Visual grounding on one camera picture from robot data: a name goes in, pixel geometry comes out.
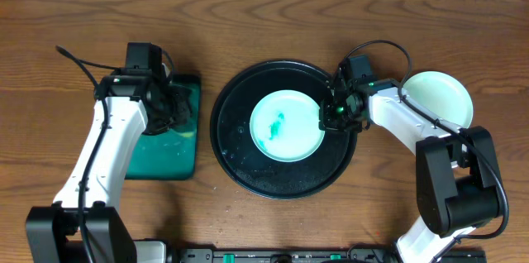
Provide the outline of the green yellow sponge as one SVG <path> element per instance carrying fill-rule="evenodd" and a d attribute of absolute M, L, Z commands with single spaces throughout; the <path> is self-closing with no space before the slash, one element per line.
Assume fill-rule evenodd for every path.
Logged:
<path fill-rule="evenodd" d="M 191 138 L 196 135 L 196 126 L 194 124 L 177 126 L 174 130 L 179 136 L 184 138 Z"/>

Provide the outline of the mint green plate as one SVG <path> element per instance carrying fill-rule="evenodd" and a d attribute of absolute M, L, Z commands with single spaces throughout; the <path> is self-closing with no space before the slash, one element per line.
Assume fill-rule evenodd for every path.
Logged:
<path fill-rule="evenodd" d="M 468 128 L 474 115 L 474 105 L 465 86 L 454 77 L 425 71 L 413 75 L 403 87 L 413 100 L 438 117 Z"/>
<path fill-rule="evenodd" d="M 256 147 L 279 162 L 295 162 L 313 154 L 323 142 L 319 106 L 307 94 L 279 90 L 263 97 L 250 115 Z"/>

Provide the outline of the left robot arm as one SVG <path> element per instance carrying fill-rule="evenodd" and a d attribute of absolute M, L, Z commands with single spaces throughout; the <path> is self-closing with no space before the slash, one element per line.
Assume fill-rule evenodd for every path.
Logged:
<path fill-rule="evenodd" d="M 175 262 L 169 243 L 135 240 L 119 215 L 126 180 L 186 180 L 195 170 L 200 79 L 110 75 L 96 92 L 79 159 L 26 236 L 35 262 Z"/>

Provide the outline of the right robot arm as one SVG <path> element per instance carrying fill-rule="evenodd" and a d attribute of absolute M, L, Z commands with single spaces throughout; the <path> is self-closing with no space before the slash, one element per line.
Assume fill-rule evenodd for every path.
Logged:
<path fill-rule="evenodd" d="M 463 239 L 492 239 L 509 219 L 489 132 L 435 117 L 393 79 L 335 77 L 320 104 L 320 128 L 360 132 L 371 124 L 397 137 L 416 157 L 420 216 L 396 242 L 401 262 L 438 262 Z"/>

